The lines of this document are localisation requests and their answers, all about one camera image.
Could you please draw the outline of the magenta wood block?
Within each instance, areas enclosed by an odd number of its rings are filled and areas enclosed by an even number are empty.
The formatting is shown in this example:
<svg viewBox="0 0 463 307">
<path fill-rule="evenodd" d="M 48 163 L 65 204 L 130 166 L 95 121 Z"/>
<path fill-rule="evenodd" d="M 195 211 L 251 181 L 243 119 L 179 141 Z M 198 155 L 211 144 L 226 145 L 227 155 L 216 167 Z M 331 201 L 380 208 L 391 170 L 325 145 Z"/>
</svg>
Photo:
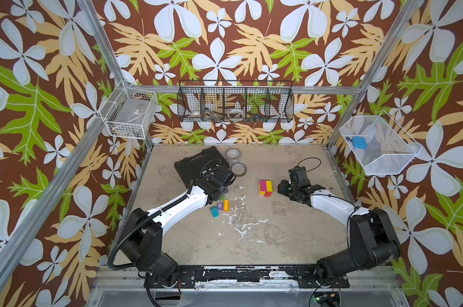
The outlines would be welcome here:
<svg viewBox="0 0 463 307">
<path fill-rule="evenodd" d="M 259 184 L 259 192 L 264 191 L 266 192 L 266 180 L 261 180 Z"/>
</svg>

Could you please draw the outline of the orange wood block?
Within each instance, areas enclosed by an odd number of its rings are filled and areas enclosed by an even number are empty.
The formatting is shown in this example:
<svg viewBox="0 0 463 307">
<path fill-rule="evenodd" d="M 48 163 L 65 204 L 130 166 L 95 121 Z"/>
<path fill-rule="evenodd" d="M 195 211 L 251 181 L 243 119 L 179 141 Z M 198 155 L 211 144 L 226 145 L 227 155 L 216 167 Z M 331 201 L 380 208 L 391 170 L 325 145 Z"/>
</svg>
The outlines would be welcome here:
<svg viewBox="0 0 463 307">
<path fill-rule="evenodd" d="M 229 200 L 224 200 L 223 201 L 223 211 L 224 212 L 229 212 L 230 211 L 230 201 Z"/>
</svg>

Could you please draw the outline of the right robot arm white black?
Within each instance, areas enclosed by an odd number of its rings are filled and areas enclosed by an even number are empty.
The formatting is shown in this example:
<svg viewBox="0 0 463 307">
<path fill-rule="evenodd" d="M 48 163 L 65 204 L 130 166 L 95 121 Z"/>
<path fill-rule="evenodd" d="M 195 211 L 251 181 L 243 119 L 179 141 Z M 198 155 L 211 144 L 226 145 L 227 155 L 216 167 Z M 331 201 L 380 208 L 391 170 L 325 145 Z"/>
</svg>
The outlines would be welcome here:
<svg viewBox="0 0 463 307">
<path fill-rule="evenodd" d="M 277 187 L 291 201 L 320 210 L 346 226 L 347 248 L 317 261 L 314 279 L 327 286 L 346 274 L 372 269 L 401 256 L 401 246 L 388 213 L 355 205 L 321 185 L 312 185 L 303 166 L 288 171 Z"/>
</svg>

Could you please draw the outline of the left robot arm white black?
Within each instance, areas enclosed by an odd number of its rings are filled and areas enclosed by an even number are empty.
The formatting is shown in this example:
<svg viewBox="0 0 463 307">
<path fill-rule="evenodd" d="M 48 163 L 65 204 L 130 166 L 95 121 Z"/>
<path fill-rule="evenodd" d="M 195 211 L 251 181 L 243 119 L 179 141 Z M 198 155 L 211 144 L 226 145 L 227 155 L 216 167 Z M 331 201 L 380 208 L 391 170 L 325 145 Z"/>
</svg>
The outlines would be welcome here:
<svg viewBox="0 0 463 307">
<path fill-rule="evenodd" d="M 162 251 L 164 236 L 189 214 L 219 200 L 235 179 L 230 170 L 224 170 L 221 175 L 208 172 L 191 181 L 189 189 L 171 201 L 149 211 L 140 208 L 132 211 L 120 239 L 108 255 L 107 266 L 112 270 L 135 267 L 162 285 L 173 286 L 180 267 Z"/>
</svg>

